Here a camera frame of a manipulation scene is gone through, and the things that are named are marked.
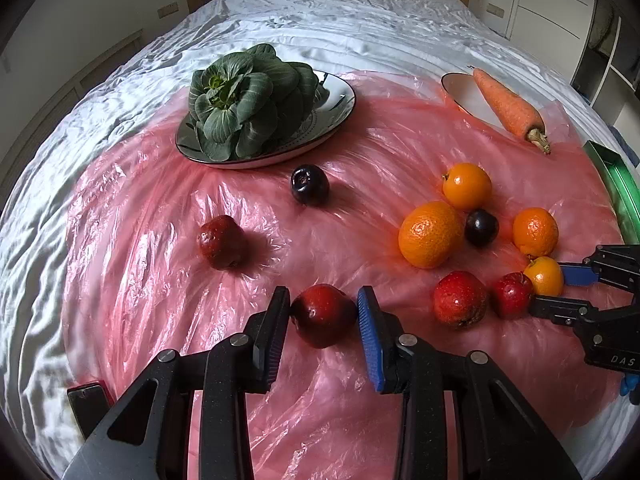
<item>white bed sheet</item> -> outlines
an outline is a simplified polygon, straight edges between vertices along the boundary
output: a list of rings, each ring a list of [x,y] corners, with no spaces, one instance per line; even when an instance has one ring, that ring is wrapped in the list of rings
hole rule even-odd
[[[38,150],[0,219],[0,406],[53,478],[81,445],[66,402],[72,373],[60,321],[74,183],[94,158],[139,131],[188,85],[194,70],[260,42],[273,44],[285,60],[332,73],[440,78],[479,66],[536,106],[560,100],[585,139],[623,155],[602,120],[557,73],[494,34],[457,0],[207,4],[82,99]],[[565,438],[585,478],[606,464],[637,417],[638,409],[619,399]]]

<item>green metal tray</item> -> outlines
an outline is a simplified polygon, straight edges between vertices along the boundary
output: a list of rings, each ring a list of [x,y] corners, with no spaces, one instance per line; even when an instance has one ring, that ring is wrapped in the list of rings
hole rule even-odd
[[[624,160],[592,140],[584,145],[584,151],[609,192],[625,244],[640,243],[640,191]]]

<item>screw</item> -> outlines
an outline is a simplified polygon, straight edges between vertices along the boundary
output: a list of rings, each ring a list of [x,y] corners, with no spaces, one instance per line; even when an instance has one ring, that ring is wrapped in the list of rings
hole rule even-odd
[[[418,338],[413,334],[402,334],[398,338],[398,342],[402,346],[414,346],[418,342]]]
[[[162,350],[158,354],[158,361],[161,363],[170,363],[175,359],[175,350],[171,350],[170,348],[167,350]]]
[[[489,358],[487,357],[487,355],[479,350],[472,352],[471,360],[477,365],[485,365],[489,362]]]
[[[231,343],[231,346],[243,346],[249,342],[249,336],[247,334],[242,334],[242,333],[233,334],[229,338],[229,342]]]

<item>tangerine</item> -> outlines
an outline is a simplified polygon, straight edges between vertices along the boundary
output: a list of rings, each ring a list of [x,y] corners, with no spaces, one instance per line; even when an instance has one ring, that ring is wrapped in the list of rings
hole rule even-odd
[[[541,207],[529,207],[513,219],[513,244],[529,258],[549,256],[558,243],[558,224]]]
[[[482,168],[470,162],[460,162],[444,176],[442,192],[456,209],[478,209],[491,196],[491,179]]]
[[[560,296],[564,287],[564,276],[558,263],[548,256],[533,260],[522,271],[533,283],[533,291],[542,296]]]
[[[433,269],[463,240],[462,222],[449,204],[429,202],[414,209],[398,231],[402,256],[414,267]]]

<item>red plastic bag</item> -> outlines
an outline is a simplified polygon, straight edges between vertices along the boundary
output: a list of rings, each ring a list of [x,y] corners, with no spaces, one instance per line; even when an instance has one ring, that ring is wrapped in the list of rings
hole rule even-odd
[[[174,145],[187,112],[184,89],[152,126],[91,164],[68,213],[63,323],[76,379],[103,379],[120,396],[161,349],[202,351],[241,330],[276,285],[288,286],[292,298],[314,283],[352,298],[373,285],[383,310],[438,349],[491,355],[557,436],[587,423],[612,401],[620,377],[585,365],[570,329],[490,312],[474,328],[452,332],[431,312],[433,287],[451,270],[489,284],[525,267],[510,243],[511,219],[525,207],[556,218],[558,260],[581,261],[597,244],[622,242],[607,192],[561,105],[542,110],[553,149],[545,156],[461,113],[430,80],[348,79],[357,95],[352,116],[324,145],[290,162],[224,171],[186,160]],[[442,175],[461,161],[491,177],[486,208],[499,218],[500,235],[482,251],[465,245],[441,268],[415,269],[399,253],[398,227],[416,206],[444,199]],[[326,208],[301,206],[290,195],[289,175],[302,163],[326,171]],[[238,272],[212,270],[198,255],[199,226],[220,214],[233,216],[251,239],[254,256]],[[565,294],[601,308],[625,300],[600,285]],[[397,397],[374,393],[357,330],[318,351],[290,327],[271,392],[248,397],[256,478],[391,478]],[[191,460],[191,478],[196,467]]]

